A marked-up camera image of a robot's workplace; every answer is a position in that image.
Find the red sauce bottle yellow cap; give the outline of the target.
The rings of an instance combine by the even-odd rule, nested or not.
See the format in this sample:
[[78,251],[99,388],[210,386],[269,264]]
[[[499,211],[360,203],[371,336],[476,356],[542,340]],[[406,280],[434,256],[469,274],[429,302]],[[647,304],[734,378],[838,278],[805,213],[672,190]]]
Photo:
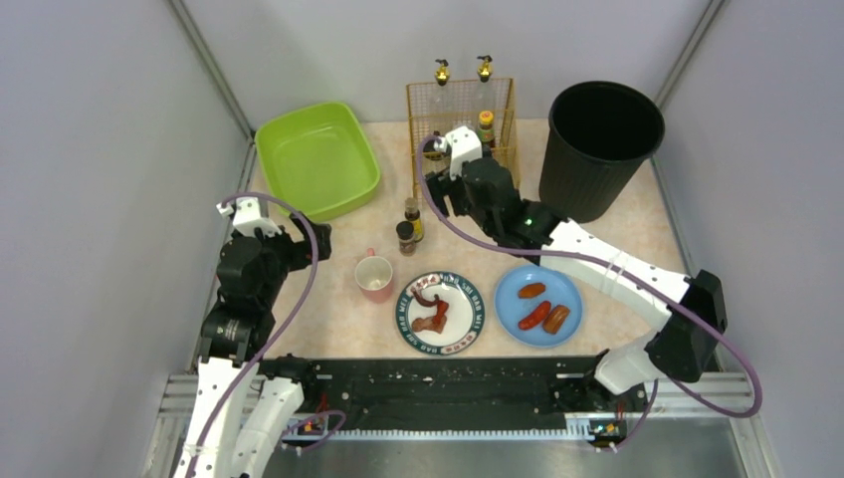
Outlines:
[[483,147],[493,149],[496,146],[495,115],[492,111],[479,112],[477,135]]

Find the dark sauce dispenser bottle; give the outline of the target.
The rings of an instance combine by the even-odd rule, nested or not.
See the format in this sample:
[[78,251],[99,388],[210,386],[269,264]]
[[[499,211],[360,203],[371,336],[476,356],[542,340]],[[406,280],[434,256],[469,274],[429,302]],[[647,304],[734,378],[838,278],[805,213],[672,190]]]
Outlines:
[[438,68],[435,72],[436,88],[429,97],[428,113],[430,132],[436,135],[443,135],[451,129],[451,102],[452,95],[449,89],[450,70],[449,62],[446,59],[436,59]]

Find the clear oil dispenser bottle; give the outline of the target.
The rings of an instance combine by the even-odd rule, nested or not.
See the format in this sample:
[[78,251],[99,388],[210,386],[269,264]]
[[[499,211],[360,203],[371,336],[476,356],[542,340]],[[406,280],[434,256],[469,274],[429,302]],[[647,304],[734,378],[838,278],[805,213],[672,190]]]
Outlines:
[[495,85],[493,76],[493,58],[490,55],[477,57],[481,61],[477,69],[478,82],[473,93],[473,108],[477,113],[493,111],[496,105]]

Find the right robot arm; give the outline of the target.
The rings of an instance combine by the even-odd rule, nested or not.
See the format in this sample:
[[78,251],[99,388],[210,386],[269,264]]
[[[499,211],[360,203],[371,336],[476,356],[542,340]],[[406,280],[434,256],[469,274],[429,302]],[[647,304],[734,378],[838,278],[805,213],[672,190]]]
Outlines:
[[490,157],[417,177],[434,211],[471,217],[492,249],[576,278],[627,305],[649,333],[599,356],[594,379],[621,394],[666,376],[695,383],[710,364],[727,313],[721,279],[705,269],[688,276],[640,260],[585,231],[548,206],[523,199],[511,173]]

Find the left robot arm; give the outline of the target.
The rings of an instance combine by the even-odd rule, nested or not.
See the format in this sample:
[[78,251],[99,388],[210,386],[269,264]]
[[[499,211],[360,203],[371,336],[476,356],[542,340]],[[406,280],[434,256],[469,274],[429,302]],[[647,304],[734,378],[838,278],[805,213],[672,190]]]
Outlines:
[[272,308],[290,273],[331,253],[327,224],[295,225],[295,241],[264,222],[244,235],[234,231],[220,251],[217,299],[203,321],[197,390],[176,477],[260,477],[293,414],[314,381],[304,359],[271,359],[248,417],[246,398],[261,366],[252,360],[275,326]]

